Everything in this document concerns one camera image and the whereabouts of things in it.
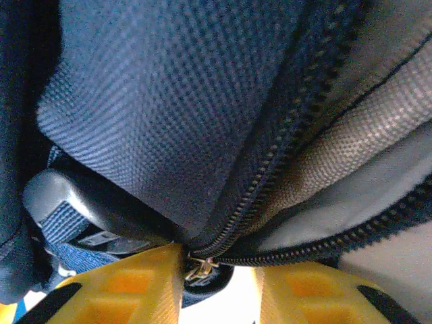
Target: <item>navy mesh fabric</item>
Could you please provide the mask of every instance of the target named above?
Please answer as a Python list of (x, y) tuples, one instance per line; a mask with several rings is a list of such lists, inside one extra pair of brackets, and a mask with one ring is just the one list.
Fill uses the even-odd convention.
[(40, 224), (43, 236), (47, 241), (64, 243), (81, 234), (90, 225), (90, 222), (67, 202), (63, 202)]
[(73, 1), (40, 102), (66, 153), (200, 233), (290, 46), (303, 1)]

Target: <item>zipper teeth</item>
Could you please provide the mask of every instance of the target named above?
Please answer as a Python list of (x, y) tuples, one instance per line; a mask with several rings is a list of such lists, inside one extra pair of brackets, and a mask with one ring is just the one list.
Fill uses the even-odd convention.
[(223, 257), (217, 262), (228, 265), (286, 265), (308, 260), (338, 256), (341, 252), (372, 245), (389, 238), (402, 230), (432, 220), (432, 214), (415, 215), (415, 211), (430, 199), (432, 194), (432, 174), (422, 184), (409, 192), (403, 199), (392, 205), (378, 216), (340, 234), (317, 242), (285, 248), (279, 252), (262, 253), (252, 257)]
[[(334, 11), (333, 19), (329, 21), (326, 26), (326, 32), (328, 34), (331, 34), (331, 31), (335, 28), (335, 26), (337, 26), (338, 18), (343, 14), (345, 8), (345, 3), (341, 3), (339, 6), (337, 6), (336, 10)], [(263, 202), (266, 193), (275, 184), (277, 176), (282, 172), (281, 166), (285, 165), (286, 161), (288, 159), (291, 159), (295, 155), (296, 151), (301, 147), (303, 134), (308, 130), (309, 125), (312, 124), (316, 116), (320, 114), (323, 108), (322, 104), (326, 99), (327, 93), (330, 91), (331, 81), (338, 76), (338, 70), (343, 66), (348, 52), (351, 49), (352, 43), (358, 35), (358, 29), (361, 26), (365, 17), (365, 10), (361, 8), (356, 14), (357, 16), (353, 18), (351, 22), (351, 30), (347, 33), (348, 35), (346, 37), (346, 40), (344, 40), (344, 42), (340, 44), (336, 44), (339, 49), (339, 53), (335, 59), (335, 64), (332, 67), (326, 69), (325, 74), (327, 75), (327, 78), (321, 82), (321, 91), (315, 96), (315, 102), (309, 106), (307, 113), (302, 116), (303, 120), (299, 123), (298, 129), (295, 131), (289, 145), (286, 147), (285, 153), (282, 157), (280, 157), (280, 161), (277, 162), (275, 169), (271, 172), (265, 184), (262, 185), (262, 190), (260, 191), (260, 193), (254, 199), (252, 204), (249, 205), (248, 203), (250, 202), (250, 197), (254, 194), (254, 191), (261, 184), (261, 179), (265, 177), (268, 166), (277, 156), (278, 149), (283, 145), (284, 135), (287, 132), (287, 128), (283, 126), (279, 129), (277, 136), (274, 138), (273, 144), (270, 146), (269, 151), (266, 154), (267, 158), (261, 162), (259, 172), (254, 176), (253, 181), (251, 181), (246, 194), (244, 194), (244, 196), (241, 198), (241, 202), (238, 203), (236, 211), (233, 212), (228, 223), (225, 225), (221, 233), (210, 245), (199, 250), (194, 250), (192, 252), (193, 255), (205, 257), (214, 257), (217, 255), (221, 255), (232, 246), (232, 244), (241, 234), (242, 230), (244, 230), (244, 228), (252, 220), (255, 213), (258, 211), (258, 206)], [(322, 47), (324, 47), (331, 40), (332, 38), (327, 35), (321, 40), (320, 44)], [(311, 60), (312, 64), (307, 69), (307, 73), (305, 73), (303, 77), (304, 82), (310, 82), (313, 79), (314, 72), (317, 68), (314, 62), (316, 62), (316, 60), (318, 60), (318, 58), (320, 58), (324, 54), (325, 52), (321, 51), (320, 49), (316, 51), (314, 58)], [(301, 103), (301, 98), (294, 98), (291, 101), (291, 104), (294, 105), (300, 105)], [(288, 115), (284, 119), (282, 124), (287, 125), (289, 123), (292, 123), (296, 119), (298, 119), (298, 112), (294, 108), (288, 112)], [(248, 212), (247, 214), (242, 215), (242, 212), (245, 208), (248, 208)], [(235, 225), (237, 225), (238, 227), (234, 230), (233, 233), (230, 234)]]

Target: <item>gray fabric panel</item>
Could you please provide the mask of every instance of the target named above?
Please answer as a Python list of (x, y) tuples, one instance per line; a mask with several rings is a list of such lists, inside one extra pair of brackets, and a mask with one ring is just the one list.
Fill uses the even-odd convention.
[(249, 232), (358, 169), (432, 118), (432, 41), (345, 113), (281, 175)]
[(311, 199), (281, 211), (260, 251), (326, 238), (358, 225), (405, 196), (432, 173), (432, 121)]
[(327, 95), (344, 109), (387, 76), (430, 33), (432, 1), (374, 0), (361, 33)]

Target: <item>beige fabric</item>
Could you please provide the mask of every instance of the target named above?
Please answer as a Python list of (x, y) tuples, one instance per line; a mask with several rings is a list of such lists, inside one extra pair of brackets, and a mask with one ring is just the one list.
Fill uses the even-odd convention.
[(310, 198), (432, 118), (432, 41), (293, 161), (249, 232)]

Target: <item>zipper seam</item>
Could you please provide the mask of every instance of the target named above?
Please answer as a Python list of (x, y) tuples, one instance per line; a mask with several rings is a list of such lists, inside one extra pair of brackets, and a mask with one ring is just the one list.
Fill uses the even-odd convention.
[[(337, 21), (337, 18), (339, 18), (340, 14), (344, 12), (346, 8), (346, 3), (341, 3), (339, 6), (336, 7), (335, 11), (333, 12), (334, 17), (332, 20), (330, 20), (326, 27), (326, 32), (331, 32), (336, 26), (337, 23), (335, 23), (335, 20)], [(300, 127), (294, 132), (293, 139), (287, 145), (285, 148), (285, 153), (280, 157), (280, 161), (276, 161), (276, 166), (273, 171), (269, 173), (269, 178), (267, 179), (265, 184), (262, 184), (261, 181), (266, 176), (266, 171), (268, 171), (268, 166), (270, 166), (272, 160), (274, 160), (275, 156), (277, 155), (277, 150), (280, 148), (281, 145), (283, 145), (283, 136), (287, 132), (287, 128), (284, 127), (284, 125), (293, 122), (293, 119), (295, 116), (295, 111), (293, 113), (293, 110), (288, 112), (288, 116), (285, 117), (285, 119), (281, 122), (281, 126), (278, 130), (278, 133), (276, 137), (273, 139), (273, 144), (269, 147), (269, 150), (265, 154), (267, 157), (264, 161), (261, 162), (261, 166), (258, 168), (258, 173), (255, 174), (253, 177), (253, 180), (250, 182), (250, 185), (248, 187), (247, 192), (243, 195), (243, 197), (240, 199), (240, 202), (237, 204), (236, 210), (233, 212), (232, 216), (228, 220), (227, 224), (223, 227), (221, 230), (221, 233), (215, 238), (213, 242), (211, 242), (208, 246), (194, 250), (192, 254), (194, 256), (210, 256), (214, 257), (217, 255), (223, 254), (238, 238), (239, 235), (236, 235), (235, 233), (231, 234), (231, 237), (228, 235), (230, 231), (232, 231), (233, 227), (238, 227), (237, 229), (234, 229), (234, 231), (237, 230), (237, 232), (240, 232), (243, 228), (247, 226), (247, 224), (251, 221), (250, 214), (256, 213), (254, 209), (248, 211), (247, 214), (245, 214), (242, 217), (242, 211), (247, 206), (250, 197), (252, 196), (252, 193), (260, 187), (262, 184), (262, 190), (260, 193), (257, 194), (257, 197), (254, 199), (252, 204), (250, 205), (250, 208), (255, 206), (257, 203), (261, 203), (260, 195), (262, 194), (263, 190), (264, 192), (268, 187), (274, 185), (274, 180), (277, 177), (277, 174), (281, 172), (281, 169), (279, 166), (281, 164), (284, 164), (286, 159), (291, 158), (295, 153), (296, 149), (299, 148), (298, 145), (298, 139), (301, 137), (301, 134), (307, 129), (307, 126), (313, 121), (314, 116), (320, 112), (322, 108), (322, 103), (325, 101), (325, 95), (330, 89), (330, 85), (326, 84), (326, 80), (334, 79), (337, 76), (337, 72), (335, 69), (341, 68), (343, 65), (343, 62), (348, 54), (348, 51), (350, 47), (347, 48), (346, 43), (351, 43), (353, 41), (353, 38), (356, 38), (356, 35), (358, 34), (358, 26), (361, 25), (361, 22), (363, 21), (365, 17), (365, 10), (362, 10), (360, 13), (358, 13), (358, 16), (352, 18), (352, 21), (350, 22), (350, 27), (352, 28), (351, 31), (346, 32), (346, 39), (344, 42), (336, 43), (336, 46), (338, 48), (338, 53), (335, 57), (335, 64), (331, 66), (329, 69), (327, 69), (327, 75), (331, 75), (332, 77), (328, 77), (324, 79), (321, 83), (321, 91), (317, 92), (316, 100), (313, 101), (309, 106), (309, 111), (304, 114), (303, 120), (299, 122)], [(321, 39), (320, 46), (321, 48), (326, 45), (331, 40), (330, 36), (325, 36)], [(317, 49), (314, 57), (311, 59), (311, 62), (313, 63), (316, 61), (320, 56), (322, 56), (324, 53)], [(308, 72), (311, 72), (315, 70), (318, 66), (315, 66), (313, 63), (309, 67), (307, 67)], [(311, 78), (309, 74), (305, 74), (303, 81), (308, 82), (308, 78)], [(296, 97), (293, 99), (290, 103), (293, 104), (300, 104), (302, 102), (300, 97)]]
[(372, 245), (382, 238), (389, 238), (402, 230), (432, 220), (429, 213), (412, 219), (412, 214), (430, 198), (431, 192), (432, 174), (429, 174), (423, 183), (416, 185), (404, 198), (372, 219), (342, 233), (311, 243), (281, 248), (277, 252), (262, 252), (246, 257), (226, 256), (215, 258), (215, 262), (228, 265), (273, 266), (336, 257), (342, 252)]

